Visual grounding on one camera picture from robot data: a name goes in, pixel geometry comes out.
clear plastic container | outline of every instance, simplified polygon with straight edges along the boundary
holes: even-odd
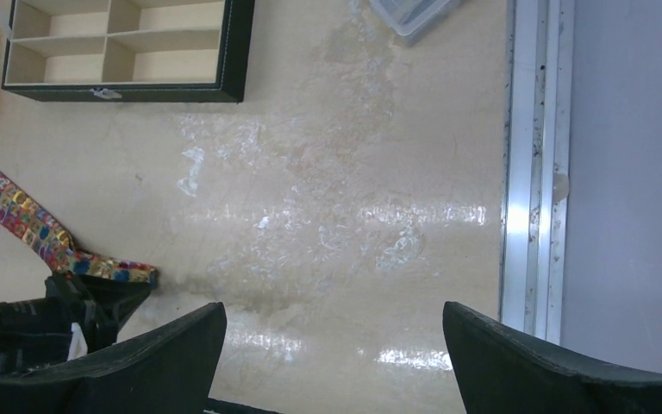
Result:
[[[407,46],[460,5],[460,0],[369,0],[372,9],[400,35]]]

fabric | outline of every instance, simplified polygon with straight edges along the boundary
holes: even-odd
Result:
[[[1,172],[0,223],[32,248],[53,272],[157,283],[155,267],[80,251],[70,232]]]

patterned fabric strip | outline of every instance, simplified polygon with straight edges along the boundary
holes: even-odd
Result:
[[[156,285],[155,267],[79,251],[72,235],[0,172],[0,223],[34,250],[54,272]]]

beige box lining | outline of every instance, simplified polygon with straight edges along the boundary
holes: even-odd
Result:
[[[223,0],[17,0],[6,85],[213,83]]]

black box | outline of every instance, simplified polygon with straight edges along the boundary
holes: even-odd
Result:
[[[38,101],[242,102],[254,0],[14,0],[2,88]]]

